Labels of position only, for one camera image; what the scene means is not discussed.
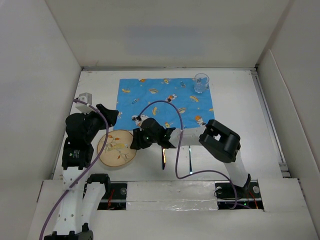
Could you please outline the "round bird-painted plate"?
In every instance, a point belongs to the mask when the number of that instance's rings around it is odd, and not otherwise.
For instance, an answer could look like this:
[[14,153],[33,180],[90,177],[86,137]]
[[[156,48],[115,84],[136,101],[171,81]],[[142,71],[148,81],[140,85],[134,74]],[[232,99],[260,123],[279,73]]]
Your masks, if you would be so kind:
[[107,142],[100,155],[100,161],[108,167],[121,167],[136,156],[137,151],[130,149],[133,134],[126,130],[113,130],[107,136]]

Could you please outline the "blue space-print cloth placemat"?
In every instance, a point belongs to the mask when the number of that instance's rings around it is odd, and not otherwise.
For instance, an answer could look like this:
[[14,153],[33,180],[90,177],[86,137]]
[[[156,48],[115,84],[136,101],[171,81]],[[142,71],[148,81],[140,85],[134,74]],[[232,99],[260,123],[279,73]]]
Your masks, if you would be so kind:
[[131,131],[142,119],[154,118],[164,128],[197,128],[215,118],[210,89],[194,90],[192,78],[123,78],[119,81],[114,130]]

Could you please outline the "iridescent fork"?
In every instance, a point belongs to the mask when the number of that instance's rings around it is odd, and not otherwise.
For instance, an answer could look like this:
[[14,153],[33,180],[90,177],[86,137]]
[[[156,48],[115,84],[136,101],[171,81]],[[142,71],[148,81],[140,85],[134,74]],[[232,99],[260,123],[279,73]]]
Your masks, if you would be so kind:
[[189,153],[189,173],[193,174],[193,168],[192,168],[192,154],[191,154],[191,146],[188,146],[188,153]]

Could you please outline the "clear plastic cup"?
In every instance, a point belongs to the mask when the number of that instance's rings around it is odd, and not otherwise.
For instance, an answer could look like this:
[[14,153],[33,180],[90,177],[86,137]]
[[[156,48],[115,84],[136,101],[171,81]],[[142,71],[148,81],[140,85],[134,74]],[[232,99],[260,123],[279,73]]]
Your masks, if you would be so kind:
[[194,76],[194,91],[203,93],[208,89],[210,78],[204,73],[198,73]]

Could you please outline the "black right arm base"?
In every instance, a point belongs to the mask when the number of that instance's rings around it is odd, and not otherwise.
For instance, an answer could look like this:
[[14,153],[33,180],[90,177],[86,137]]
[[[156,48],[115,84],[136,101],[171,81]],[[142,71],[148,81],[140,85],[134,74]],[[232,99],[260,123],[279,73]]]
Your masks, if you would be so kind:
[[233,187],[228,181],[216,181],[213,195],[217,198],[218,210],[235,210],[257,209],[263,210],[263,200],[260,186],[257,180],[252,180],[247,189]]

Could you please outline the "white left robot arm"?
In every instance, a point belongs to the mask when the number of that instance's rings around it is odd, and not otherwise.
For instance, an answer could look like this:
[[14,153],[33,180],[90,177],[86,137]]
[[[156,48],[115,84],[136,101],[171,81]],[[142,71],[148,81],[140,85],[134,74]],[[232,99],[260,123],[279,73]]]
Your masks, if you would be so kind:
[[91,111],[73,113],[66,120],[62,151],[63,194],[49,212],[40,232],[41,240],[92,240],[91,221],[101,199],[111,194],[111,181],[106,173],[89,174],[99,159],[93,157],[92,141],[100,130],[109,130],[119,112],[102,104],[92,106],[78,101]]

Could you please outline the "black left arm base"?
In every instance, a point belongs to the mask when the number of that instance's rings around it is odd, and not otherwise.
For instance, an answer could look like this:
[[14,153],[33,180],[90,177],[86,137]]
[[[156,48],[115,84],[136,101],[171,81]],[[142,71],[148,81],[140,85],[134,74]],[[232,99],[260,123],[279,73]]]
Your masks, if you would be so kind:
[[128,183],[126,181],[112,181],[109,190],[104,194],[97,207],[101,211],[126,210]]

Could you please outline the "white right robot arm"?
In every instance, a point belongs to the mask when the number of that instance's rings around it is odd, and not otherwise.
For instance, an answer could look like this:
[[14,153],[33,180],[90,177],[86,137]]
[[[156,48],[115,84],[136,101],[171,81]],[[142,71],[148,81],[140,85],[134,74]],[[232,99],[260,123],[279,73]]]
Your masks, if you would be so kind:
[[222,162],[232,181],[231,191],[237,197],[249,192],[250,174],[246,171],[241,157],[240,136],[218,122],[211,119],[201,123],[199,127],[180,129],[165,128],[154,118],[132,117],[137,128],[133,130],[130,148],[140,150],[158,144],[162,149],[180,149],[182,146],[203,146],[216,160]]

